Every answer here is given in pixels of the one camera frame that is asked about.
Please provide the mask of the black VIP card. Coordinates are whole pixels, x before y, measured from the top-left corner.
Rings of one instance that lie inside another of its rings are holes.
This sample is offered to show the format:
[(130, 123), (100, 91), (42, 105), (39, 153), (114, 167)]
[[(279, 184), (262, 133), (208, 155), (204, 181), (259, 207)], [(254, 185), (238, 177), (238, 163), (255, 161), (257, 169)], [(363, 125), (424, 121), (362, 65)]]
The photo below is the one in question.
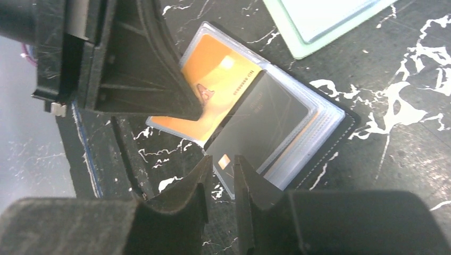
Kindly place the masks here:
[(243, 156), (254, 170), (266, 170), (290, 135), (311, 117), (302, 102), (268, 71), (261, 71), (205, 144), (218, 178), (235, 198), (233, 165)]

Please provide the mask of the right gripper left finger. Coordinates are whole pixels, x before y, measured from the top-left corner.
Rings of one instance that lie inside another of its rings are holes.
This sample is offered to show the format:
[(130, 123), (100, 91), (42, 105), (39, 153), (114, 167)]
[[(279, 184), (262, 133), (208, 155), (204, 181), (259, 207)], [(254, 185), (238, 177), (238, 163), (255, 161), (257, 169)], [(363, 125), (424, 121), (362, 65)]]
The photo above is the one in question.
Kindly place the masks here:
[(200, 254), (212, 157), (141, 199), (25, 198), (1, 214), (1, 254)]

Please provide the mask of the black card holder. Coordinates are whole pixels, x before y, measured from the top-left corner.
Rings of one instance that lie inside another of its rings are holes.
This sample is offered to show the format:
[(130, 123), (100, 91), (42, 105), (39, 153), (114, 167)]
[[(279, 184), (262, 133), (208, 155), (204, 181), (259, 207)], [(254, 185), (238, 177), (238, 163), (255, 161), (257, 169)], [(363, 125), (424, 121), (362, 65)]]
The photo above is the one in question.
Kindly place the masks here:
[[(283, 147), (281, 154), (276, 157), (272, 164), (264, 171), (256, 170), (257, 174), (266, 178), (277, 188), (283, 190), (289, 187), (301, 173), (305, 173), (307, 170), (314, 170), (323, 159), (319, 154), (320, 150), (324, 148), (327, 142), (332, 141), (333, 137), (338, 136), (339, 127), (353, 123), (350, 112), (328, 100), (311, 87), (296, 80), (208, 22), (202, 23), (189, 44), (180, 61), (181, 70), (189, 54), (193, 51), (203, 35), (213, 36), (242, 56), (248, 58), (260, 66), (261, 71), (268, 71), (278, 81), (284, 84), (302, 102), (312, 105), (311, 117), (305, 120), (300, 127), (296, 128), (294, 134), (289, 136), (289, 142)], [(196, 141), (184, 138), (178, 134), (173, 135), (198, 144)], [(198, 144), (204, 154), (206, 154), (205, 144)]]

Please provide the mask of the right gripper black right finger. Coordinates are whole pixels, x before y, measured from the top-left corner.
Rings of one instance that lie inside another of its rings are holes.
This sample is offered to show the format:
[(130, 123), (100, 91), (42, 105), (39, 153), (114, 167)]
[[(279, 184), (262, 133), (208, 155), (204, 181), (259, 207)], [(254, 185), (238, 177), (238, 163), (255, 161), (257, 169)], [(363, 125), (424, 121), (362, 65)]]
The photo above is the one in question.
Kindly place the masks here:
[(450, 254), (406, 191), (281, 191), (243, 156), (233, 166), (241, 254)]

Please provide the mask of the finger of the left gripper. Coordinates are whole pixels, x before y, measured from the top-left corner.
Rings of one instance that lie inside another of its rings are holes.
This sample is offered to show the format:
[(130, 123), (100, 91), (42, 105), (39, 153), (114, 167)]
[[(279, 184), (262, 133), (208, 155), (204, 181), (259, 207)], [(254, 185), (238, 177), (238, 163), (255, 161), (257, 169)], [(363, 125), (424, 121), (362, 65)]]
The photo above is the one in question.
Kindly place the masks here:
[(130, 122), (126, 117), (115, 116), (111, 117), (111, 122), (132, 194), (141, 200), (150, 200), (155, 194), (144, 160), (138, 152)]

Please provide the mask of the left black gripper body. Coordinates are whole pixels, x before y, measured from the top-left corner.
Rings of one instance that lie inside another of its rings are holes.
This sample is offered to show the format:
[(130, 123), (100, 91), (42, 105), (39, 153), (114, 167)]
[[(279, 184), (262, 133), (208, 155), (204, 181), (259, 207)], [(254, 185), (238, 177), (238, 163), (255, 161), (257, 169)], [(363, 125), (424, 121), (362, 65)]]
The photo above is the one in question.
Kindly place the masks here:
[(24, 56), (37, 68), (32, 97), (56, 116), (86, 105), (87, 21), (88, 1), (1, 1), (1, 36), (33, 49)]

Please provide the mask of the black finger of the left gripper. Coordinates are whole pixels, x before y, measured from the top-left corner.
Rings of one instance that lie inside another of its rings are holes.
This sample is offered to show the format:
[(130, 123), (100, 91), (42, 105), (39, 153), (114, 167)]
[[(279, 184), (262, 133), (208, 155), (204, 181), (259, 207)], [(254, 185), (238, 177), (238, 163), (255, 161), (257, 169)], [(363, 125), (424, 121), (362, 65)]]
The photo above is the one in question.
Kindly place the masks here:
[(90, 1), (77, 91), (79, 107), (111, 115), (198, 120), (200, 100), (159, 1)]

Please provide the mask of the orange credit card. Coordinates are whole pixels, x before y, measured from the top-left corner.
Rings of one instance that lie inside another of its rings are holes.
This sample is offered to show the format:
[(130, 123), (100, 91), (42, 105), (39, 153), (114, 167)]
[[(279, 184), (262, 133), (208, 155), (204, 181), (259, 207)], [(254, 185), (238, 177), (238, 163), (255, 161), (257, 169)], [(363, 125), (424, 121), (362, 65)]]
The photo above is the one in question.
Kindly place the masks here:
[(201, 36), (182, 73), (203, 107), (199, 120), (154, 116), (150, 126), (204, 145), (261, 67), (211, 35)]

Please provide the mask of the green card holder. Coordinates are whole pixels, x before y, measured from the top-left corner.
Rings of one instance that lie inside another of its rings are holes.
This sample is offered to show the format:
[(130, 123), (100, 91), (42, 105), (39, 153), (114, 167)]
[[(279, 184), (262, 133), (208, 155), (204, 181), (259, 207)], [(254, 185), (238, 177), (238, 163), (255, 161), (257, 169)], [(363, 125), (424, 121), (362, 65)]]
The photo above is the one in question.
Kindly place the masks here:
[(301, 60), (394, 4), (392, 0), (264, 1), (293, 58)]

